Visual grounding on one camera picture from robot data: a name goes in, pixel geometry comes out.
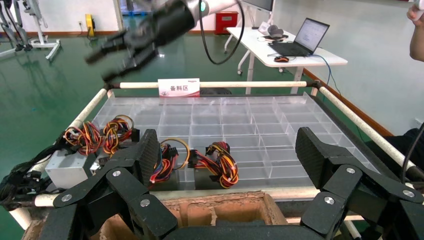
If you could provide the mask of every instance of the sign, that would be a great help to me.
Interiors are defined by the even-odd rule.
[[[161,98],[200,97],[199,78],[158,79]]]

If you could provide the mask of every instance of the person's hand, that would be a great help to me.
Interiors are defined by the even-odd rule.
[[[412,20],[415,26],[424,28],[424,14],[418,20],[414,21],[414,19],[417,17],[417,12],[419,10],[420,9],[414,4],[412,5],[412,7],[409,8],[409,11],[406,15],[410,20]]]

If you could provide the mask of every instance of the laptop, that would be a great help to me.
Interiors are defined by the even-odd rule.
[[[330,25],[306,18],[294,42],[269,43],[269,46],[284,57],[306,57],[315,52]]]

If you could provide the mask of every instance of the colorful wire bundle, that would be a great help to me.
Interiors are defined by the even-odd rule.
[[[161,147],[161,155],[162,158],[155,167],[153,175],[150,177],[150,182],[152,184],[163,183],[169,180],[178,159],[177,150],[175,148],[173,150],[169,144],[165,144]]]
[[[123,118],[128,119],[131,122],[131,126]],[[115,154],[119,149],[119,143],[131,137],[133,127],[134,121],[126,115],[117,115],[112,121],[108,122],[103,128],[105,137],[104,152],[109,155]]]
[[[171,145],[169,144],[164,144],[165,142],[168,142],[168,141],[178,142],[184,145],[185,149],[187,150],[187,156],[184,160],[184,163],[178,168],[175,168],[175,165],[177,164],[177,160],[179,156],[178,151],[175,147],[171,147]],[[189,145],[185,141],[179,138],[165,139],[164,141],[160,143],[160,148],[161,148],[161,161],[159,161],[156,164],[156,166],[154,167],[155,170],[152,176],[150,177],[150,182],[152,184],[163,183],[169,180],[173,171],[184,168],[189,162],[189,157],[190,157]]]
[[[216,153],[216,161],[204,156],[197,150],[195,152],[198,163],[194,168],[208,169],[213,175],[219,177],[219,183],[223,188],[229,189],[239,181],[239,168],[236,161],[228,153],[228,145],[225,142],[214,142],[206,151],[208,155]]]
[[[63,137],[72,146],[79,146],[77,151],[86,156],[95,153],[103,144],[100,131],[90,121],[84,122],[82,129],[68,128]]]

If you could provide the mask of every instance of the red cabinet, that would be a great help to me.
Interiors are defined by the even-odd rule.
[[[227,28],[236,27],[239,13],[236,11],[222,11],[216,14],[215,34],[229,34]]]

